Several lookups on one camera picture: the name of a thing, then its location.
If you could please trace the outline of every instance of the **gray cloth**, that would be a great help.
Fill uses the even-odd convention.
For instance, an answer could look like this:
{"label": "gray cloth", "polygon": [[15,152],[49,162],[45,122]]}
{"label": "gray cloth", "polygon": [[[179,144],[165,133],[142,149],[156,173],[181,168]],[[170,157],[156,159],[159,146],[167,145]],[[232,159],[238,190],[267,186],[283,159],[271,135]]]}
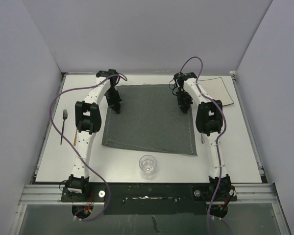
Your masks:
{"label": "gray cloth", "polygon": [[167,85],[119,86],[121,113],[108,108],[102,145],[197,155],[192,110],[182,113]]}

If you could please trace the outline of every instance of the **white table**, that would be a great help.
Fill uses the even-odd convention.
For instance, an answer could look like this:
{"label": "white table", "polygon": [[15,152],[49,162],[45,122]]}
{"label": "white table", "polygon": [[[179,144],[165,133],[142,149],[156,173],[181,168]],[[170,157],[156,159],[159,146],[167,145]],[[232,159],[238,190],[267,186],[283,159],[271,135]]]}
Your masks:
{"label": "white table", "polygon": [[[172,76],[168,75],[129,75],[128,82],[120,81],[120,85],[168,84]],[[201,76],[201,80],[216,78],[217,76]],[[233,183],[261,183],[257,163],[250,143],[239,101],[230,76],[223,76],[223,81],[234,104],[223,108],[228,129],[221,138],[224,162]],[[63,90],[75,87],[86,87],[94,84],[95,75],[67,75]],[[75,136],[74,106],[76,101],[82,101],[89,90],[73,91],[60,97],[54,116],[55,124],[61,129],[63,109],[68,110],[64,135],[72,142]],[[100,106],[102,127],[93,143],[89,165],[102,175],[108,182],[153,182],[153,183],[207,183],[208,159],[206,147],[200,142],[200,133],[195,129],[196,150],[198,156],[182,154],[167,154],[143,152],[110,148],[101,145],[107,113],[107,102],[103,98]],[[192,106],[193,121],[196,119],[197,109]],[[75,153],[63,141],[52,127],[37,174],[37,182],[61,182],[67,180],[74,164]],[[138,166],[139,159],[151,154],[158,161],[155,177],[151,181],[141,176]],[[90,173],[90,182],[100,182],[100,179]]]}

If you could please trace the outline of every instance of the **white wall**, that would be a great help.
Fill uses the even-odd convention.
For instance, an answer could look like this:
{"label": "white wall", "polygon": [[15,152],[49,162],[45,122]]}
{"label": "white wall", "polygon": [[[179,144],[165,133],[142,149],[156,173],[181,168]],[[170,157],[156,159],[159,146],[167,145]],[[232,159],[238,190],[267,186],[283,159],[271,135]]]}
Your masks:
{"label": "white wall", "polygon": [[0,0],[0,235],[34,172],[61,79],[21,0]]}
{"label": "white wall", "polygon": [[169,74],[235,70],[271,1],[23,0],[61,71]]}
{"label": "white wall", "polygon": [[238,69],[249,119],[294,235],[294,0],[274,0]]}

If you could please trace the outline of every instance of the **fork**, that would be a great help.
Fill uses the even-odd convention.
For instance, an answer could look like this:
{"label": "fork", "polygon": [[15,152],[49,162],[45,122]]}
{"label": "fork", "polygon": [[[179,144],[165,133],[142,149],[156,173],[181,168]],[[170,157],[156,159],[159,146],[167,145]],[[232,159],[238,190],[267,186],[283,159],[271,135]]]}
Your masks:
{"label": "fork", "polygon": [[62,119],[63,119],[63,124],[62,124],[62,131],[61,133],[63,134],[63,131],[64,131],[64,122],[65,120],[68,118],[68,111],[66,109],[63,110],[63,115],[62,115]]}

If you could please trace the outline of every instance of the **clear drinking glass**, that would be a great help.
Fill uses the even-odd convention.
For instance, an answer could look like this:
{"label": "clear drinking glass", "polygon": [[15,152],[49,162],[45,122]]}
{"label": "clear drinking glass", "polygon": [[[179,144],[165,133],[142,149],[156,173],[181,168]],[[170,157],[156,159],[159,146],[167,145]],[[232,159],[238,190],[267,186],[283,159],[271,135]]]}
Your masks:
{"label": "clear drinking glass", "polygon": [[146,178],[150,178],[156,171],[157,160],[152,155],[144,155],[139,160],[139,167]]}

